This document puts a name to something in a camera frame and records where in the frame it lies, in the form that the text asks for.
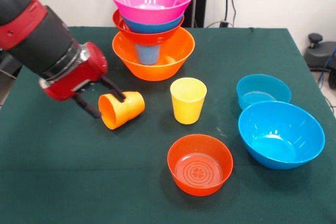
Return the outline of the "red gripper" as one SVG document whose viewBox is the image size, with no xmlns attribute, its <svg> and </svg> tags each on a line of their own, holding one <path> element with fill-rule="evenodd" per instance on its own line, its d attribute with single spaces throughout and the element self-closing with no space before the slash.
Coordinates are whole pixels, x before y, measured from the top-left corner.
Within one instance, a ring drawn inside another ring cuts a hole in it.
<svg viewBox="0 0 336 224">
<path fill-rule="evenodd" d="M 101 50 L 93 43 L 87 42 L 81 45 L 79 58 L 75 61 L 75 67 L 56 81 L 41 80 L 42 90 L 57 101 L 73 100 L 95 119 L 101 118 L 100 111 L 85 101 L 80 94 L 76 94 L 85 84 L 96 82 L 101 78 L 101 84 L 109 89 L 119 102 L 123 103 L 126 96 L 120 88 L 109 78 L 103 76 L 108 72 L 108 63 Z"/>
</svg>

